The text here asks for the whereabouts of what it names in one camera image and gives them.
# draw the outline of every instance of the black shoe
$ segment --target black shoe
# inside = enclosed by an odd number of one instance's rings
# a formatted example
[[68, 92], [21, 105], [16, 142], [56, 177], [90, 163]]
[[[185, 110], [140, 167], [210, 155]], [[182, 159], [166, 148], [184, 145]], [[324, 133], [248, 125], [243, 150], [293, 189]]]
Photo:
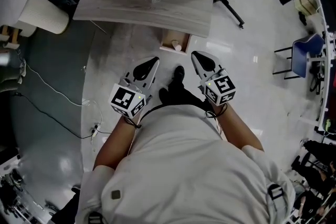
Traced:
[[306, 163], [309, 161], [310, 153], [308, 152], [302, 159], [301, 165], [306, 165]]
[[291, 167], [292, 167], [293, 170], [295, 170], [295, 167], [297, 167], [298, 165], [300, 165], [299, 159], [300, 159], [300, 156], [297, 156], [295, 158], [294, 162], [292, 163]]
[[165, 88], [161, 88], [159, 90], [159, 98], [162, 104], [168, 104], [169, 103], [169, 94], [168, 91]]
[[174, 71], [173, 80], [183, 82], [183, 79], [184, 79], [184, 68], [183, 66], [178, 66]]

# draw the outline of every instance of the white cable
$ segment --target white cable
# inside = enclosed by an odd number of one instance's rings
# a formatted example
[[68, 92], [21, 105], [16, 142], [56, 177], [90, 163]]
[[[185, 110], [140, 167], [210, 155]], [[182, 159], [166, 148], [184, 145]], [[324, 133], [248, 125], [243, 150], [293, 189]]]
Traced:
[[[35, 71], [34, 69], [32, 69], [32, 68], [29, 66], [29, 64], [28, 64], [27, 62], [26, 62], [26, 65], [27, 65], [27, 67], [28, 67], [32, 72], [34, 72], [36, 75], [39, 76], [39, 78], [41, 79], [41, 81], [42, 81], [45, 85], [49, 86], [53, 91], [55, 91], [56, 93], [58, 93], [58, 94], [62, 95], [63, 97], [65, 97], [71, 104], [73, 104], [73, 105], [75, 105], [75, 106], [85, 106], [84, 104], [76, 104], [76, 103], [72, 102], [72, 101], [71, 101], [65, 94], [63, 94], [63, 93], [61, 93], [61, 92], [55, 90], [51, 85], [49, 85], [48, 83], [46, 83], [46, 82], [44, 81], [44, 79], [41, 77], [41, 75], [40, 75], [37, 71]], [[101, 123], [103, 122], [103, 114], [101, 113], [101, 110], [100, 110], [100, 108], [99, 108], [97, 102], [96, 102], [95, 100], [84, 100], [84, 101], [89, 101], [89, 102], [93, 102], [93, 103], [95, 103], [95, 105], [97, 106], [97, 108], [98, 108], [98, 110], [99, 110], [99, 113], [100, 113], [100, 125], [101, 125]]]
[[59, 93], [60, 95], [63, 95], [71, 104], [76, 105], [76, 106], [83, 106], [82, 104], [76, 104], [74, 102], [72, 102], [69, 98], [67, 98], [67, 96], [59, 91], [56, 91], [52, 86], [50, 86], [48, 83], [46, 83], [44, 81], [44, 79], [40, 76], [40, 74], [38, 72], [36, 72], [35, 70], [31, 69], [31, 67], [29, 66], [29, 64], [27, 63], [27, 67], [29, 67], [29, 69], [34, 72], [36, 75], [38, 75], [40, 77], [40, 79], [43, 81], [43, 83], [47, 86], [49, 86], [50, 88], [52, 88], [52, 90], [54, 90], [55, 92]]

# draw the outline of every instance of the table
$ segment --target table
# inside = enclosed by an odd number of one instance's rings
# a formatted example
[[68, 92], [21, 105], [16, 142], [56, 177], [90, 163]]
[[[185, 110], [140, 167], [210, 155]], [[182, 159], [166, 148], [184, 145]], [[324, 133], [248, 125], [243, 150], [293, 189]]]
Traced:
[[309, 123], [311, 125], [317, 126], [318, 131], [325, 131], [323, 127], [324, 123], [324, 117], [325, 113], [328, 111], [328, 94], [329, 94], [329, 84], [332, 83], [330, 80], [330, 69], [332, 68], [332, 63], [331, 60], [335, 59], [336, 53], [335, 53], [335, 47], [333, 41], [333, 34], [328, 32], [328, 25], [325, 20], [324, 12], [323, 12], [323, 7], [321, 0], [317, 0], [317, 4], [319, 6], [318, 10], [322, 18], [322, 24], [324, 27], [325, 31], [325, 45], [323, 48], [326, 49], [326, 57], [322, 57], [321, 61], [324, 61], [325, 67], [324, 67], [324, 87], [322, 90], [321, 98], [322, 98], [322, 106], [321, 106], [321, 111], [319, 115], [319, 119], [317, 121], [313, 121], [310, 119], [306, 119], [300, 116], [300, 120], [306, 123]]
[[75, 20], [141, 24], [207, 37], [212, 0], [80, 0]]

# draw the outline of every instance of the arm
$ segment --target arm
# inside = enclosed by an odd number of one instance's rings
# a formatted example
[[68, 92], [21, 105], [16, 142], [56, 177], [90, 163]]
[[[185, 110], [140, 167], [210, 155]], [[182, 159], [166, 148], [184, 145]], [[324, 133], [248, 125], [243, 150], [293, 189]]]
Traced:
[[[221, 112], [222, 107], [223, 106], [213, 105], [216, 114]], [[235, 145], [237, 148], [242, 149], [244, 146], [250, 145], [258, 150], [264, 151], [259, 139], [228, 103], [226, 111], [218, 117], [218, 121], [228, 142]]]
[[299, 209], [299, 217], [302, 217], [302, 211], [303, 211], [303, 207], [304, 207], [304, 203], [306, 202], [306, 197], [303, 196], [301, 198], [301, 204], [300, 204], [300, 209]]
[[325, 173], [324, 173], [321, 169], [318, 169], [318, 171], [319, 171], [319, 173], [320, 173], [320, 175], [321, 175], [321, 179], [322, 179], [322, 181], [325, 181], [326, 178], [327, 178], [327, 176], [325, 175]]
[[[135, 116], [133, 122], [137, 123], [139, 116], [140, 114]], [[128, 124], [124, 120], [124, 116], [120, 117], [116, 127], [100, 149], [93, 169], [99, 165], [104, 165], [115, 170], [121, 160], [126, 157], [133, 141], [134, 133], [135, 127]]]
[[335, 174], [336, 169], [334, 168], [334, 162], [333, 161], [330, 163], [330, 168], [331, 168], [332, 174]]
[[335, 188], [332, 188], [331, 191], [329, 191], [328, 195], [329, 195], [329, 194], [333, 194], [333, 193], [336, 193], [336, 187], [335, 187]]

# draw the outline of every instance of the hand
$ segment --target hand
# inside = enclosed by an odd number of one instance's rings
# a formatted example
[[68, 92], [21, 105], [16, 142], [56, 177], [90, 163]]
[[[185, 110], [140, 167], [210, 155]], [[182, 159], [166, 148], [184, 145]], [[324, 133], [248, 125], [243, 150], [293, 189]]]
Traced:
[[332, 188], [328, 194], [332, 194], [332, 193], [336, 193], [336, 187], [335, 188]]
[[325, 175], [325, 173], [324, 173], [321, 169], [318, 169], [318, 171], [319, 171], [319, 173], [320, 173], [320, 175], [321, 175], [321, 179], [322, 179], [322, 181], [325, 181], [326, 178], [327, 178], [327, 176]]
[[320, 216], [323, 216], [323, 214], [324, 214], [324, 207], [323, 206], [321, 206], [319, 209], [317, 209], [317, 212], [316, 212], [318, 215], [320, 215]]
[[330, 163], [330, 168], [331, 168], [332, 173], [334, 174], [336, 172], [336, 169], [334, 168], [334, 162]]

